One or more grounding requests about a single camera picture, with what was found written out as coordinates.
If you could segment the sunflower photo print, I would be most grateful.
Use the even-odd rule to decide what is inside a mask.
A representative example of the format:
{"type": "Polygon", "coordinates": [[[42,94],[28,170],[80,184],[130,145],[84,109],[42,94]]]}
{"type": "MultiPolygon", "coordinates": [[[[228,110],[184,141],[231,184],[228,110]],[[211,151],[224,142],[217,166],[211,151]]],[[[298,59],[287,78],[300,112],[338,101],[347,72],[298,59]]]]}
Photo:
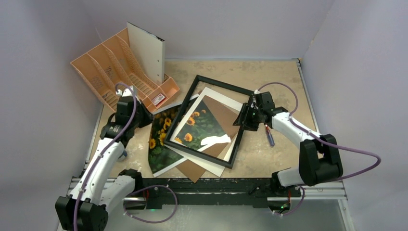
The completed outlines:
{"type": "Polygon", "coordinates": [[[176,167],[190,179],[194,178],[194,169],[201,167],[179,153],[166,147],[165,137],[175,119],[182,102],[171,103],[153,113],[149,137],[148,164],[154,177],[158,177],[176,167]]]}

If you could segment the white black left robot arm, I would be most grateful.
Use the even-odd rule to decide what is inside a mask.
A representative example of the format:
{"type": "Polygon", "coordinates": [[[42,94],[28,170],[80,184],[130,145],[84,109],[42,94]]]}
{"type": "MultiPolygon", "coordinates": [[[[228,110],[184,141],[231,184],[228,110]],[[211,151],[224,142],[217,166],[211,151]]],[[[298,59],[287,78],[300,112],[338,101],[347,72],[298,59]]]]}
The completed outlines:
{"type": "Polygon", "coordinates": [[[81,179],[67,196],[60,196],[55,210],[65,231],[103,231],[112,209],[127,195],[143,192],[141,173],[124,170],[113,185],[105,187],[117,160],[137,128],[149,125],[153,115],[137,97],[122,96],[116,112],[102,128],[97,150],[81,179]]]}

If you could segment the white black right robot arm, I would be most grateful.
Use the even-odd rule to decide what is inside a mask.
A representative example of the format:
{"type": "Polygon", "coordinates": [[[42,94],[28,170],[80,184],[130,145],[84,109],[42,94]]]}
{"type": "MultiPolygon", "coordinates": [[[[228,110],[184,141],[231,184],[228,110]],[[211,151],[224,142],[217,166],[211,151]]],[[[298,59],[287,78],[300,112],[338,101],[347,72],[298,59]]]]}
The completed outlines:
{"type": "Polygon", "coordinates": [[[275,106],[270,93],[251,94],[233,124],[248,131],[257,131],[259,124],[267,125],[299,149],[298,167],[272,173],[270,189],[274,195],[283,195],[291,186],[314,186],[343,175],[336,138],[331,134],[321,135],[299,123],[288,110],[275,106]]]}

